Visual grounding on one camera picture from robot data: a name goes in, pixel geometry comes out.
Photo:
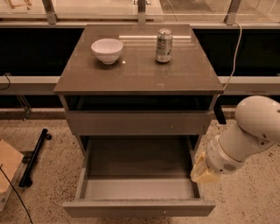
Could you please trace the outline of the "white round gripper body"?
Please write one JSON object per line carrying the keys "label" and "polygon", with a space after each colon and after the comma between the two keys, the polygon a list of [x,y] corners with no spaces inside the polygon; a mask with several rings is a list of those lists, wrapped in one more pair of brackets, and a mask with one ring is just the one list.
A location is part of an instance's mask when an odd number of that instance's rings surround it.
{"label": "white round gripper body", "polygon": [[244,166],[241,161],[231,158],[221,147],[220,137],[215,136],[206,148],[206,165],[217,174],[233,174]]}

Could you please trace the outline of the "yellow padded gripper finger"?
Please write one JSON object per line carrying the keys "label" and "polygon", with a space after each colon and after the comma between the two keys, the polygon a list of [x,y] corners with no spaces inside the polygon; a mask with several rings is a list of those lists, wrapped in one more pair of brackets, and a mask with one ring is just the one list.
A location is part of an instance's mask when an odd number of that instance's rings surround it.
{"label": "yellow padded gripper finger", "polygon": [[190,174],[191,180],[199,184],[216,182],[220,175],[211,170],[207,165],[206,153],[202,152],[195,162]]}

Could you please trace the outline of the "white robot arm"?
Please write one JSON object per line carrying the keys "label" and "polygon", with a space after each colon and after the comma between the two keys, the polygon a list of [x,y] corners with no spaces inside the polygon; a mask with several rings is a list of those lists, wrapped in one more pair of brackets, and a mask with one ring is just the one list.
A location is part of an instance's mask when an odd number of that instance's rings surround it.
{"label": "white robot arm", "polygon": [[250,96],[236,106],[236,123],[214,137],[192,168],[193,182],[217,181],[233,174],[252,155],[280,143],[280,103],[265,96]]}

